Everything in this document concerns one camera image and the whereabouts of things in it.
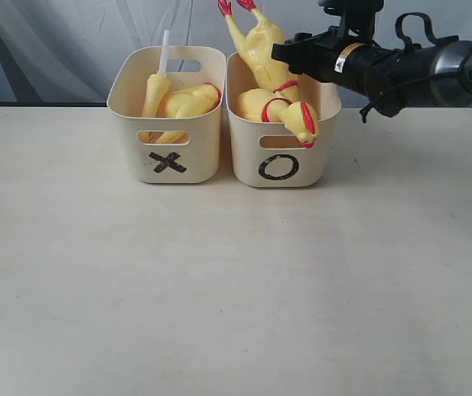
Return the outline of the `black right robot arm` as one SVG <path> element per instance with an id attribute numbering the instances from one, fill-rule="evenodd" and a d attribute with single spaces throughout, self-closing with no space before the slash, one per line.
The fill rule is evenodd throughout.
<path id="1" fill-rule="evenodd" d="M 430 16 L 419 12 L 430 46 L 404 34 L 406 16 L 400 15 L 394 29 L 404 46 L 385 49 L 373 39 L 382 1 L 321 1 L 319 6 L 338 16 L 339 25 L 319 35 L 298 33 L 272 47 L 272 58 L 290 72 L 366 97 L 363 118 L 371 110 L 394 117 L 404 108 L 472 105 L 472 41 L 435 36 Z"/>

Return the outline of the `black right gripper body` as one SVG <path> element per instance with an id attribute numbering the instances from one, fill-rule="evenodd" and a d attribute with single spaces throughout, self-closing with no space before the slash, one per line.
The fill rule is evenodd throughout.
<path id="1" fill-rule="evenodd" d="M 274 44 L 271 57 L 288 65 L 293 74 L 305 74 L 321 83 L 362 85 L 363 75 L 385 57 L 373 41 L 379 0 L 320 1 L 325 13 L 340 18 L 318 35 L 300 32 L 283 44 Z"/>

